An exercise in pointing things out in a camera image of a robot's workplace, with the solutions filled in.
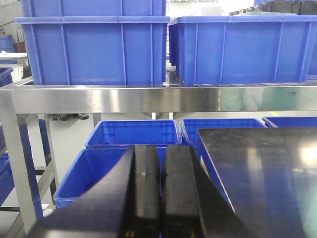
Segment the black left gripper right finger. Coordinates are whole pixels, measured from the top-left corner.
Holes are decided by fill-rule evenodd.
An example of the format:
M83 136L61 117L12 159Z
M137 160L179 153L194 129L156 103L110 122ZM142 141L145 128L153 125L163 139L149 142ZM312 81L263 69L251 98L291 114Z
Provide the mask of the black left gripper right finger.
M200 165L192 146L169 146L161 173L164 238L253 238Z

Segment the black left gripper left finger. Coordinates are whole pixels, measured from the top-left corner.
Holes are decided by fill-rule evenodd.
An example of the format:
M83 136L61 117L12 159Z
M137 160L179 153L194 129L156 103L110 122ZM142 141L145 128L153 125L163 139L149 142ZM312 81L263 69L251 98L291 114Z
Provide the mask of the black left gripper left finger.
M28 238L158 238L159 156L131 145L116 165L71 204L38 220Z

